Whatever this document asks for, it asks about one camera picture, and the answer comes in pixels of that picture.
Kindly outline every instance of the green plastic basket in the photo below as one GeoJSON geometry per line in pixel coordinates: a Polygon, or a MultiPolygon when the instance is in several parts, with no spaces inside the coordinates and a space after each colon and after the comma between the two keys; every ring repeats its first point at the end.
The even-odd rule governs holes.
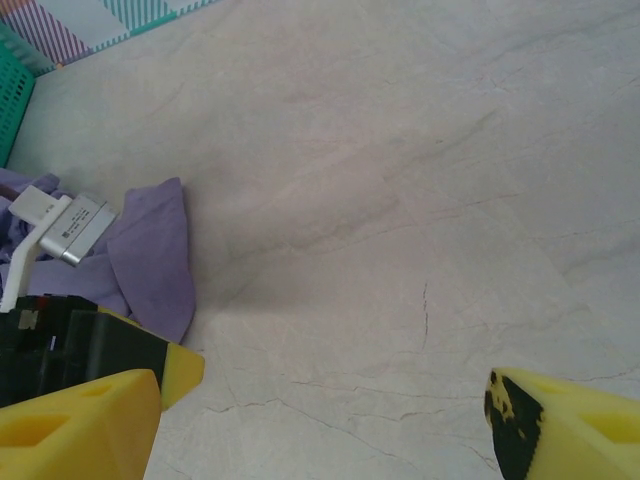
{"type": "Polygon", "coordinates": [[[36,80],[0,43],[0,165],[7,164],[36,80]]]}

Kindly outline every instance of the marble floor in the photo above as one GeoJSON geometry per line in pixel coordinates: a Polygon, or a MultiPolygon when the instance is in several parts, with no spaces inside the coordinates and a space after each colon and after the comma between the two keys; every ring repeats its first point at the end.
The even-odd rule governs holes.
{"type": "Polygon", "coordinates": [[[222,0],[39,80],[10,166],[185,183],[149,480],[501,478],[508,365],[640,396],[637,0],[222,0]]]}

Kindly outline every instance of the purple cloth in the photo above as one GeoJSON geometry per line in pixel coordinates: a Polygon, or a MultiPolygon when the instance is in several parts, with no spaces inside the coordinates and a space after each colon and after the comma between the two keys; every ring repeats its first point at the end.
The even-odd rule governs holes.
{"type": "MultiPolygon", "coordinates": [[[[45,175],[35,181],[0,169],[0,183],[22,191],[33,184],[60,197],[59,180],[45,175]]],[[[15,247],[29,225],[8,210],[0,198],[0,275],[4,285],[15,247]]],[[[135,318],[146,329],[180,342],[195,311],[195,290],[188,264],[188,230],[182,185],[172,178],[156,187],[127,192],[121,218],[73,268],[47,255],[34,265],[29,293],[79,295],[135,318]]]]}

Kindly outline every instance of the white marble surface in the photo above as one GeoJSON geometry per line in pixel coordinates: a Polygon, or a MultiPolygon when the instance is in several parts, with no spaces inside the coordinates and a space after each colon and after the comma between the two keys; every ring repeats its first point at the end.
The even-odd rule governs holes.
{"type": "Polygon", "coordinates": [[[637,0],[224,0],[42,78],[11,166],[184,179],[147,478],[500,478],[510,365],[640,396],[637,0]]]}

